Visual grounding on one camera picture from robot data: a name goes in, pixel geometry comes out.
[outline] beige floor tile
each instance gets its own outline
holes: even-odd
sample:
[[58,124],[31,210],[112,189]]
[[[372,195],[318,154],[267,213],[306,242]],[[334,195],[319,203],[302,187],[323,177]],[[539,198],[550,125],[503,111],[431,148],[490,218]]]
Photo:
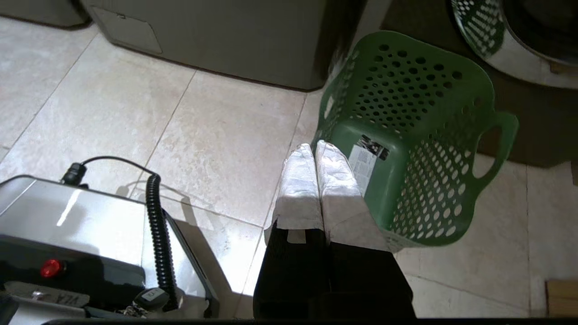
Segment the beige floor tile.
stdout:
[[255,286],[257,285],[257,279],[259,278],[259,272],[261,270],[261,264],[263,264],[263,258],[265,257],[265,251],[267,250],[267,245],[265,244],[265,237],[261,235],[259,239],[259,245],[257,245],[257,251],[253,256],[253,261],[251,262],[251,268],[249,269],[249,275],[247,276],[247,281],[243,288],[243,294],[252,297],[255,292]]
[[295,150],[301,143],[311,144],[317,130],[321,97],[323,97],[323,89],[307,94],[297,128],[295,129],[295,135],[293,135],[293,140],[291,141],[290,151]]
[[464,291],[407,276],[413,291],[413,308],[418,318],[528,317],[528,311]]
[[[136,189],[132,198],[144,201]],[[221,318],[234,316],[251,267],[261,228],[190,205],[190,199],[161,197],[162,207],[177,220],[221,302]]]
[[304,99],[197,72],[148,167],[192,204],[262,226]]
[[2,162],[2,159],[4,159],[7,153],[8,149],[0,147],[0,163]]
[[[475,169],[487,170],[493,158],[476,161]],[[528,308],[526,208],[526,167],[506,162],[478,198],[464,237],[441,248],[402,250],[399,265],[405,274]]]
[[544,282],[578,279],[578,187],[570,163],[528,167],[528,232],[532,316],[546,314]]
[[235,318],[252,319],[253,318],[253,297],[241,296]]
[[[0,179],[28,173],[57,180],[70,163],[97,155],[145,164],[193,73],[97,35],[4,158]],[[99,161],[84,181],[115,193],[139,175],[127,164]]]
[[0,17],[0,146],[14,145],[96,33]]

